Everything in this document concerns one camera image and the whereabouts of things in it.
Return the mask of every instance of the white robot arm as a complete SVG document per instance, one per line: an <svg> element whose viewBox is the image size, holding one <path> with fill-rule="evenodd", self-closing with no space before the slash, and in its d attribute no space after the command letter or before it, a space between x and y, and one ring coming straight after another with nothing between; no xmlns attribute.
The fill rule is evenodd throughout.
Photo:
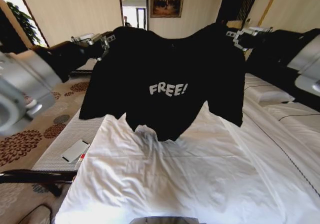
<svg viewBox="0 0 320 224"><path fill-rule="evenodd" d="M106 32L51 48L36 46L20 54L0 52L0 136L23 130L51 107L55 103L52 89L88 59L104 57L114 38ZM33 99L28 105L25 95Z"/></svg>

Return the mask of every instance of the t-shirt sleeve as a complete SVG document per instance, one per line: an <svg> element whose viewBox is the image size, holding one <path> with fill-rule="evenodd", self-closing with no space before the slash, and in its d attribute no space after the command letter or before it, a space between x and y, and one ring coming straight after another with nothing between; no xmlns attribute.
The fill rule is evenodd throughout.
<svg viewBox="0 0 320 224"><path fill-rule="evenodd" d="M219 73L212 74L207 90L210 112L238 127L243 122L245 63L242 50L231 48L216 64Z"/></svg>
<svg viewBox="0 0 320 224"><path fill-rule="evenodd" d="M115 56L110 52L95 64L81 106L80 119L100 118L106 114L119 119L126 112L123 100L125 93L124 90L120 90L121 87L117 82L119 70Z"/></svg>

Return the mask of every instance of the carpet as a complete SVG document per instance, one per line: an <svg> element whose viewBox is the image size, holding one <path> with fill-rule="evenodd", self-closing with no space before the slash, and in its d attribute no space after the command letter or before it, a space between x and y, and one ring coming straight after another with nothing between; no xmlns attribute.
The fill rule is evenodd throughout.
<svg viewBox="0 0 320 224"><path fill-rule="evenodd" d="M25 130L7 137L0 137L0 172L13 169L31 169L45 150L66 127L81 107L88 77L72 78L57 85L52 91L56 103L37 116ZM70 185L63 185L62 195L54 197L38 184L0 184L0 223L17 224L26 214L40 204L52 208L53 216L60 208ZM48 210L35 211L23 223L49 223Z"/></svg>

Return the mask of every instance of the wall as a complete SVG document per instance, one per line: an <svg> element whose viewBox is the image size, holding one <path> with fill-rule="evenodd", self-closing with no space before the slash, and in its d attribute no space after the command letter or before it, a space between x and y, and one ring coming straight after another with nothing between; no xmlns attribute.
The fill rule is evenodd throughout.
<svg viewBox="0 0 320 224"><path fill-rule="evenodd" d="M248 18L259 21L269 0L255 0ZM320 28L319 0L274 0L262 27L273 27L294 32Z"/></svg>
<svg viewBox="0 0 320 224"><path fill-rule="evenodd" d="M183 0L181 18L150 18L149 29L182 38L213 23L222 0ZM119 0L26 0L49 45L121 26Z"/></svg>

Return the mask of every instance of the painting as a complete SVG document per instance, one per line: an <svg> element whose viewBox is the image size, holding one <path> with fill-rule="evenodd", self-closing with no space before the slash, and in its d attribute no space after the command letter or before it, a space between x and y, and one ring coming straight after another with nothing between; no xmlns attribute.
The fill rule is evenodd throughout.
<svg viewBox="0 0 320 224"><path fill-rule="evenodd" d="M183 0L151 0L152 18L180 18Z"/></svg>

